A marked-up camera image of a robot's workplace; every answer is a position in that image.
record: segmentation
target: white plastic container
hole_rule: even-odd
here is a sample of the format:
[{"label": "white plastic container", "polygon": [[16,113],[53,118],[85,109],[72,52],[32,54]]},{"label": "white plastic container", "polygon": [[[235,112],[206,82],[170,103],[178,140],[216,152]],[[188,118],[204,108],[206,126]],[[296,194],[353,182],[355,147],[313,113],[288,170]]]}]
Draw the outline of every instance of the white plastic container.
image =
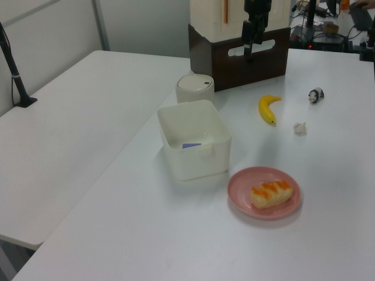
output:
[{"label": "white plastic container", "polygon": [[[212,102],[185,102],[158,110],[164,151],[179,180],[228,169],[231,133]],[[197,144],[183,148],[185,144]]]},{"label": "white plastic container", "polygon": [[214,92],[212,77],[202,74],[186,75],[176,85],[177,103],[200,100],[213,103]]},{"label": "white plastic container", "polygon": [[[227,9],[225,3],[224,0],[190,0],[190,24],[212,43],[241,37],[243,21],[248,20],[244,0],[227,0]],[[290,15],[291,0],[273,0],[265,31],[287,28]]]}]

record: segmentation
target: gray floor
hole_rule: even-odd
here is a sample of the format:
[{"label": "gray floor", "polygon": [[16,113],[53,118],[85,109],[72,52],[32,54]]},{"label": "gray floor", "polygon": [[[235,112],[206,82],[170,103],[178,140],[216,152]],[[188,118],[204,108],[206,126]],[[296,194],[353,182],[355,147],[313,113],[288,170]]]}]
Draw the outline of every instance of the gray floor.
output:
[{"label": "gray floor", "polygon": [[10,281],[35,251],[0,240],[0,281]]}]

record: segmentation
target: small toy figure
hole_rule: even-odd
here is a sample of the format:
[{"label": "small toy figure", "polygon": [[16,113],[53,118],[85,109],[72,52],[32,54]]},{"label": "small toy figure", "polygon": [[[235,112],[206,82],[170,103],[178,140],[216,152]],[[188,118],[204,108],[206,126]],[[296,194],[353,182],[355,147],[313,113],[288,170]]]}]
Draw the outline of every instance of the small toy figure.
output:
[{"label": "small toy figure", "polygon": [[296,123],[293,126],[294,133],[296,135],[306,134],[306,122],[305,123]]},{"label": "small toy figure", "polygon": [[310,92],[309,101],[312,104],[316,104],[318,102],[319,98],[324,98],[324,92],[321,88],[317,87]]}]

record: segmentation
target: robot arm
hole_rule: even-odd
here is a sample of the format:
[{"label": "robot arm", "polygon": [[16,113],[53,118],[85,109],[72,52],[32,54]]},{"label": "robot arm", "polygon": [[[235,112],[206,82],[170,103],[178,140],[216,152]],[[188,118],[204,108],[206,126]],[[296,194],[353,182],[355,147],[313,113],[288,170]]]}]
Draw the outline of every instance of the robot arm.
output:
[{"label": "robot arm", "polygon": [[244,55],[250,56],[253,43],[263,42],[263,33],[268,26],[268,13],[271,10],[272,0],[245,0],[244,10],[248,13],[248,20],[242,26],[242,41]]}]

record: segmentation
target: bread roll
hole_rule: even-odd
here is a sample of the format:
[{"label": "bread roll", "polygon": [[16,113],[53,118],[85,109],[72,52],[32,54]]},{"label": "bread roll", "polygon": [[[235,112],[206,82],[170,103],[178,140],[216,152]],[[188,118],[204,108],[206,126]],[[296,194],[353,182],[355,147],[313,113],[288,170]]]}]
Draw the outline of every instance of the bread roll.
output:
[{"label": "bread roll", "polygon": [[292,196],[293,189],[285,180],[262,183],[251,189],[251,202],[258,209],[270,208],[286,202]]}]

